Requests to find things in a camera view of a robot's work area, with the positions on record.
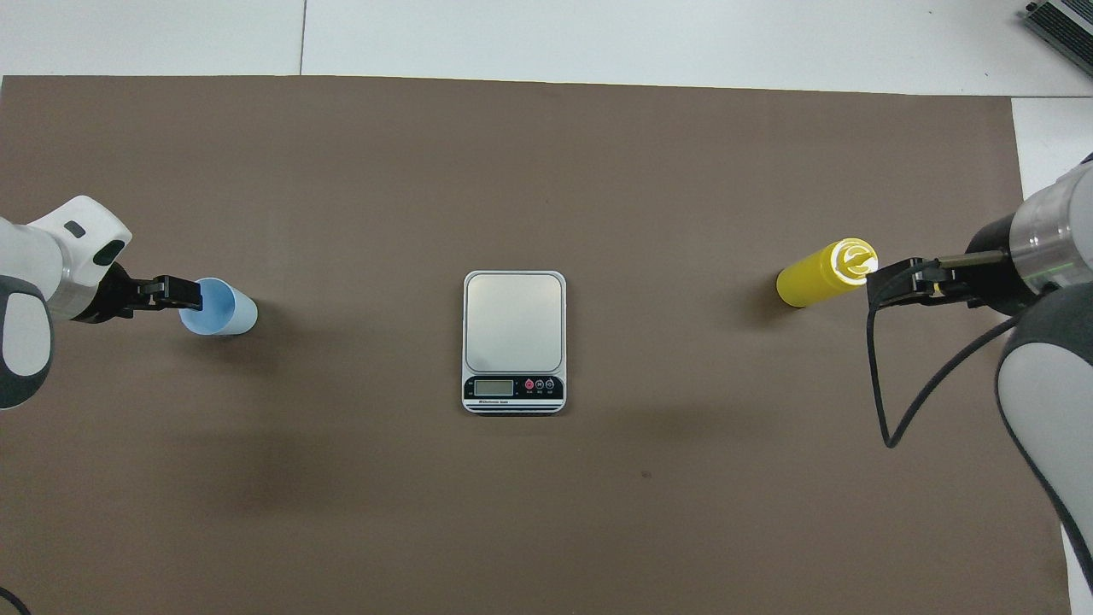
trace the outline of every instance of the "brown surface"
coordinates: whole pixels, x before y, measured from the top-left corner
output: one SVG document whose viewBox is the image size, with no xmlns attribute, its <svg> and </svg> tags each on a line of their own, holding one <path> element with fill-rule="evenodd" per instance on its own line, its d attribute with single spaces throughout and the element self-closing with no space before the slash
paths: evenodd
<svg viewBox="0 0 1093 615">
<path fill-rule="evenodd" d="M 830 240 L 960 251 L 1020 202 L 1009 102 L 352 78 L 19 78 L 0 203 L 77 193 L 134 274 L 254 296 L 59 323 L 0 415 L 0 580 L 52 613 L 1066 613 L 998 348 L 881 445 Z M 569 401 L 459 404 L 463 275 L 568 280 Z M 880 319 L 893 406 L 996 322 Z"/>
</svg>

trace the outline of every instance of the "yellow bottle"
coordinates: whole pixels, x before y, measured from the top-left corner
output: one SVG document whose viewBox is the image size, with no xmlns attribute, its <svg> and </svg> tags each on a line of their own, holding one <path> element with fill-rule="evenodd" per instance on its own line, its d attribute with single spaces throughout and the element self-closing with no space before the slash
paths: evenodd
<svg viewBox="0 0 1093 615">
<path fill-rule="evenodd" d="M 778 295 L 794 307 L 804 307 L 865 285 L 877 263 L 877 250 L 865 240 L 837 240 L 783 269 Z"/>
</svg>

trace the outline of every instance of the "digital kitchen scale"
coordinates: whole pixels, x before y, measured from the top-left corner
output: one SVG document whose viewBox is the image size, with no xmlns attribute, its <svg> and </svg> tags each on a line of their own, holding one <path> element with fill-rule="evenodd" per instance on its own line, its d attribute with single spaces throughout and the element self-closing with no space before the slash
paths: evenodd
<svg viewBox="0 0 1093 615">
<path fill-rule="evenodd" d="M 463 407 L 548 415 L 565 405 L 565 277 L 471 271 L 463 280 Z"/>
</svg>

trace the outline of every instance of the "white robotic arm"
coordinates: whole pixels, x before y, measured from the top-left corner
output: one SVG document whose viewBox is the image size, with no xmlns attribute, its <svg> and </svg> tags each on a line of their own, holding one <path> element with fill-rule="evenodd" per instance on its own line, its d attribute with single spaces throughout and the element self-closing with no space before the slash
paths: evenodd
<svg viewBox="0 0 1093 615">
<path fill-rule="evenodd" d="M 91 197 L 30 224 L 0 217 L 0 410 L 28 400 L 49 374 L 52 321 L 101 323 L 133 310 L 193 307 L 190 281 L 132 280 L 116 258 L 132 233 Z"/>
<path fill-rule="evenodd" d="M 1010 436 L 1047 492 L 1093 588 L 1093 155 L 984 226 L 963 255 L 910 258 L 870 275 L 867 322 L 878 417 L 895 447 L 922 402 L 964 358 L 1010 327 L 998 405 Z M 965 348 L 888 433 L 872 319 L 889 305 L 966 301 L 1013 317 Z"/>
</svg>

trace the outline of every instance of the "white tile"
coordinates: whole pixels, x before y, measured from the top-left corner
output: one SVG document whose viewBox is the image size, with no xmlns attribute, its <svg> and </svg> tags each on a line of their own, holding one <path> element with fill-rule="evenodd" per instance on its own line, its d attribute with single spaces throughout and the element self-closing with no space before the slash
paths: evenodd
<svg viewBox="0 0 1093 615">
<path fill-rule="evenodd" d="M 1025 197 L 1093 152 L 1093 98 L 1014 98 L 1013 129 Z M 1093 595 L 1063 532 L 1070 607 L 1093 615 Z"/>
<path fill-rule="evenodd" d="M 305 74 L 1090 95 L 1023 1 L 309 0 Z"/>
<path fill-rule="evenodd" d="M 304 0 L 0 0 L 0 74 L 295 74 Z"/>
</svg>

